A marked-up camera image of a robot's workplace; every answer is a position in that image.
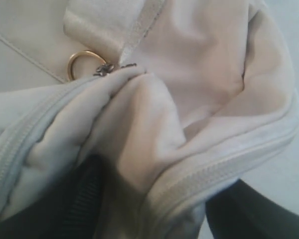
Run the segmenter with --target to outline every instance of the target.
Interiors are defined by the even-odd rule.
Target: cream leather bag
[[[85,49],[110,64],[98,76],[67,70]],[[262,0],[0,0],[0,222],[100,154],[100,238],[197,238],[204,202],[298,123]]]

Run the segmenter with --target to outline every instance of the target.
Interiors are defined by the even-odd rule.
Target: bag
[[[197,238],[206,200],[292,141],[294,81],[262,0],[0,1],[0,223],[97,154],[96,238]]]

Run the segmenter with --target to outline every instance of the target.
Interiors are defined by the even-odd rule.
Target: zipper teeth
[[[76,81],[72,83],[64,90],[60,91],[56,95],[51,96],[47,101],[40,104],[31,113],[29,113],[19,125],[15,127],[16,130],[11,134],[7,142],[0,149],[0,159],[6,154],[3,164],[1,163],[2,160],[0,160],[0,186],[3,183],[4,176],[6,175],[7,170],[10,169],[11,164],[15,163],[13,161],[14,156],[17,154],[24,140],[33,130],[37,122],[46,114],[47,111],[49,111],[53,107],[54,104],[56,104],[61,98],[66,96],[70,91],[93,79]]]
[[[292,135],[294,135],[294,132],[286,135],[282,139],[272,142],[270,144],[270,146],[273,144],[279,144],[279,143],[283,143],[283,142],[288,144],[289,142],[291,142]],[[262,145],[264,145],[264,144],[261,144],[259,146],[252,147],[252,148],[255,148],[254,151],[256,151],[257,149],[262,148]],[[232,164],[230,165],[232,158],[233,158],[233,156],[226,157],[221,162],[211,164],[201,170],[196,171],[195,173],[191,174],[190,176],[183,177],[177,183],[175,183],[173,187],[168,188],[167,190],[165,190],[161,194],[159,194],[157,197],[155,197],[151,204],[157,205],[157,208],[155,208],[155,211],[158,212],[161,216],[159,216],[158,218],[152,218],[151,220],[148,221],[152,225],[150,228],[150,231],[148,231],[148,233],[149,233],[148,237],[151,238],[150,234],[153,232],[157,232],[156,228],[159,227],[159,224],[160,224],[159,222],[163,219],[163,217],[172,208],[177,206],[177,204],[179,204],[180,202],[183,202],[187,198],[194,196],[195,194],[197,194],[197,192],[201,192],[202,190],[207,190],[208,188],[215,185],[215,183],[217,183],[217,182],[224,181],[226,179],[229,179],[233,175],[236,175],[236,174],[246,171],[246,166],[243,166],[243,167],[237,166],[237,165],[240,165],[245,160],[243,160],[243,161],[237,160],[235,162],[232,162]],[[206,177],[206,172],[208,172],[210,170],[213,170],[213,173],[209,177]]]

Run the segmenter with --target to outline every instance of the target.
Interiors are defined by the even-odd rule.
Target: white bag
[[[0,92],[0,222],[97,153],[102,238],[197,238],[204,202],[298,128],[292,63],[262,0],[0,1],[0,44],[30,85],[66,82],[86,47],[139,65]],[[0,84],[13,82],[4,67]]]

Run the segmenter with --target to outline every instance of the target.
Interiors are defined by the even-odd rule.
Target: metal ring
[[[102,65],[107,64],[106,60],[104,60],[101,56],[99,56],[98,54],[96,54],[92,51],[86,50],[86,51],[80,51],[78,53],[75,53],[70,57],[69,63],[68,63],[67,73],[68,73],[69,81],[75,80],[73,66],[74,66],[75,61],[81,56],[92,56],[92,57],[98,59]]]

